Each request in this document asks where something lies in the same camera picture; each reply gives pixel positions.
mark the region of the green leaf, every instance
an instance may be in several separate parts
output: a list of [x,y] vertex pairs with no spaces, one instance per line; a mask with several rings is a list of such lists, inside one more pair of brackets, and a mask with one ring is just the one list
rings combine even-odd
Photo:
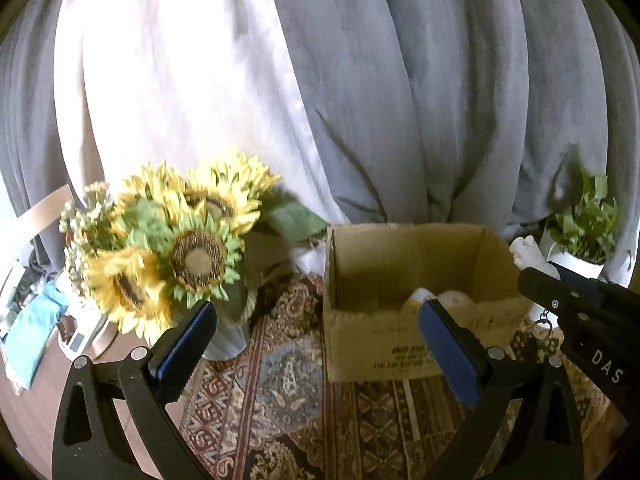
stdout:
[[222,239],[226,240],[226,238],[229,236],[229,224],[227,222],[222,222],[222,224],[220,224],[219,233],[220,236],[222,236]]
[[186,294],[186,291],[181,286],[176,286],[174,288],[174,298],[176,300],[182,301],[184,299],[185,294]]
[[562,224],[564,223],[564,215],[562,213],[556,213],[556,224],[558,224],[558,228],[562,231]]
[[307,240],[329,225],[295,197],[284,192],[271,192],[264,197],[258,222],[268,224],[293,242]]
[[589,199],[581,204],[578,209],[581,212],[587,213],[587,215],[597,217],[602,212],[602,210],[600,209],[600,203],[601,200]]
[[616,199],[613,199],[613,212],[611,218],[609,219],[609,230],[613,231],[618,225],[618,221],[620,220],[620,208],[618,207],[618,202]]
[[240,274],[234,269],[227,269],[225,271],[224,281],[225,283],[235,283],[240,279]]
[[131,230],[129,237],[127,237],[127,245],[150,250],[148,238],[146,238],[145,232],[140,229]]
[[237,251],[242,246],[240,238],[235,236],[227,238],[225,244],[229,251]]
[[196,304],[196,295],[194,292],[188,291],[187,292],[187,308],[191,308],[193,305]]
[[260,220],[252,227],[251,231],[271,236],[277,236],[279,234],[273,227],[267,224],[267,222],[261,222]]
[[551,239],[559,244],[564,243],[564,237],[562,236],[562,231],[556,227],[551,227],[548,229],[549,235]]
[[584,166],[580,166],[580,169],[582,171],[582,199],[585,200],[593,196],[595,192],[595,181]]
[[591,227],[590,238],[599,238],[608,231],[606,220],[595,222]]
[[574,221],[574,217],[570,214],[564,215],[564,219],[562,221],[562,234],[563,235],[583,235],[584,229],[582,229],[577,223]]
[[594,194],[593,197],[596,200],[602,200],[607,197],[609,189],[607,187],[606,175],[599,175],[593,178]]
[[240,260],[242,260],[242,254],[240,254],[240,253],[229,253],[229,255],[226,257],[225,265],[228,266],[228,267],[233,267]]

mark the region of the blue gripper pad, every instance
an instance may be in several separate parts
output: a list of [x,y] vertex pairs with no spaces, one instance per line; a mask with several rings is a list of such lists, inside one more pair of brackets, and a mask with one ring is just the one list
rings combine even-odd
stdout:
[[418,327],[456,400],[474,407],[480,400],[480,377],[454,334],[463,329],[437,300],[427,301],[420,307]]
[[213,304],[200,300],[176,328],[164,332],[151,349],[148,371],[155,379],[156,397],[178,400],[194,368],[216,332],[218,316]]

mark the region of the white pot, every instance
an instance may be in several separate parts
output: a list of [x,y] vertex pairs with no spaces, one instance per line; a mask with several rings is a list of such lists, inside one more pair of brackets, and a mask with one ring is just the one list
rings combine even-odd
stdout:
[[[585,278],[599,277],[602,269],[604,268],[604,264],[591,264],[589,262],[581,260],[580,258],[576,258],[566,251],[561,251],[558,247],[558,244],[553,241],[551,235],[546,229],[542,235],[542,239],[540,240],[540,252],[548,262],[553,262],[555,264],[563,266],[565,269],[572,270],[576,274],[580,274]],[[533,308],[529,312],[529,318],[537,321],[543,311],[544,309],[541,306],[539,306],[538,304],[534,304]],[[549,313],[548,319],[554,328],[558,326],[558,316]]]

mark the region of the gray curtain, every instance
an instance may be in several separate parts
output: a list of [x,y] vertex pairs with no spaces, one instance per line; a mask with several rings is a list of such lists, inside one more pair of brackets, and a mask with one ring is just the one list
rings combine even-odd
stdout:
[[[53,101],[62,0],[29,0],[0,44],[0,172],[16,215],[68,183]],[[57,223],[33,241],[41,265],[64,265]]]
[[604,0],[275,0],[335,199],[352,221],[508,236],[579,200],[634,250],[638,58]]

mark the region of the green plant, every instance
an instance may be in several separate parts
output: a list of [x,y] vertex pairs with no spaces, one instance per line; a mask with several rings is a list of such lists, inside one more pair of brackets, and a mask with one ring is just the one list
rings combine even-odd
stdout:
[[613,231],[620,218],[616,199],[606,202],[607,177],[591,176],[582,168],[582,199],[564,213],[550,216],[546,228],[561,249],[601,265],[616,246]]

